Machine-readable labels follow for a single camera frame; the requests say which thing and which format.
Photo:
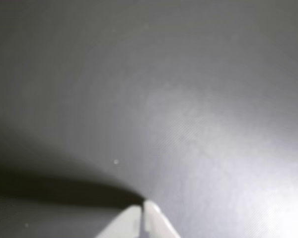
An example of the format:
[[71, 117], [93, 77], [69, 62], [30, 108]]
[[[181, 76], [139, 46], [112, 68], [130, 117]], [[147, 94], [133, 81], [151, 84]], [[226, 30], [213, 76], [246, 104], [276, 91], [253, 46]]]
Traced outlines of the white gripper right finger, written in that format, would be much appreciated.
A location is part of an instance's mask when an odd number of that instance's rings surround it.
[[150, 200], [144, 202], [144, 229], [150, 238], [181, 238], [160, 208]]

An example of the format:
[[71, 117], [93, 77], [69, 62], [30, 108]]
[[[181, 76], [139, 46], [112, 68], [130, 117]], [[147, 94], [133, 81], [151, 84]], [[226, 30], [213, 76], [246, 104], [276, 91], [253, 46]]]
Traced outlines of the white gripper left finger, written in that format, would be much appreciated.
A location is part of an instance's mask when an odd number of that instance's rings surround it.
[[141, 229], [141, 206], [132, 205], [112, 220], [96, 238], [138, 238]]

